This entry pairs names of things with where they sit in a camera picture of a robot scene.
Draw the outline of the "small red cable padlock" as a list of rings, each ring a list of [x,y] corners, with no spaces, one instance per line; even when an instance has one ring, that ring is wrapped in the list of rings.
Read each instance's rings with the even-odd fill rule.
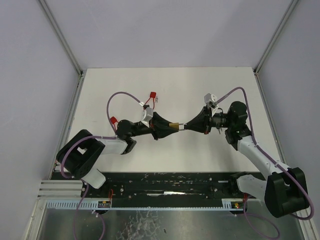
[[[150,94],[149,94],[148,99],[145,101],[144,104],[147,105],[149,103],[152,103],[152,108],[154,109],[155,106],[156,106],[155,98],[157,98],[157,93],[154,92],[154,91],[151,91]]]

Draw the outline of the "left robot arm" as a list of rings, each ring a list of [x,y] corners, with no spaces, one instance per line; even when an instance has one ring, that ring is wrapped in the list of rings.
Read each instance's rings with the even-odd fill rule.
[[[143,112],[141,121],[121,120],[114,136],[92,135],[79,131],[56,155],[61,175],[66,179],[81,180],[95,189],[106,182],[106,177],[94,167],[100,155],[126,155],[137,141],[133,137],[152,135],[155,140],[165,138],[180,130],[179,123],[165,120],[156,112]]]

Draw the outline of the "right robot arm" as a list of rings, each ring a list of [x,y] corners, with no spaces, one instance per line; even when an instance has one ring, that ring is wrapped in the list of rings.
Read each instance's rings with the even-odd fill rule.
[[[240,174],[235,178],[240,192],[263,201],[276,218],[314,208],[304,172],[273,159],[259,146],[254,133],[247,126],[249,112],[244,103],[233,102],[227,113],[212,111],[212,104],[204,106],[195,118],[184,124],[184,129],[203,134],[208,134],[212,128],[226,129],[228,144],[247,157],[264,177],[264,180],[260,180],[249,174]]]

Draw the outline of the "brass padlock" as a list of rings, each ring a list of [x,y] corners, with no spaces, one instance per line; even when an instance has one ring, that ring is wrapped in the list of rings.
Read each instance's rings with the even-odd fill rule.
[[[184,131],[185,130],[185,123],[178,123],[178,122],[171,122],[169,123],[169,127],[176,129],[178,131]]]

